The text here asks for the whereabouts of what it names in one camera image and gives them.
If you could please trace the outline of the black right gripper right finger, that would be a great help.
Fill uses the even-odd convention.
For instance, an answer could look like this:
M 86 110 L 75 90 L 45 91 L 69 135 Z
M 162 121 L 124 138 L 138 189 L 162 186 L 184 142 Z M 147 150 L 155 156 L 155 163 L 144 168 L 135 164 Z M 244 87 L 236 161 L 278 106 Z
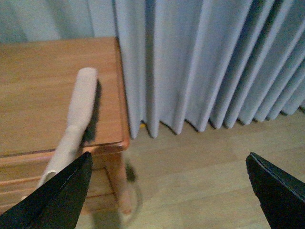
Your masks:
M 247 173 L 254 194 L 272 229 L 305 227 L 305 184 L 284 170 L 251 152 Z

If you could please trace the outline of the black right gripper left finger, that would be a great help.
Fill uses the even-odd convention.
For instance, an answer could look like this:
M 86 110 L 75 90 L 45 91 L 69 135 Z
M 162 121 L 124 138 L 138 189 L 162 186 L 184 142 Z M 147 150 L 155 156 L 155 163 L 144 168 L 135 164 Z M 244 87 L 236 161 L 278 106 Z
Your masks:
M 92 175 L 92 155 L 82 154 L 0 216 L 2 229 L 76 228 Z

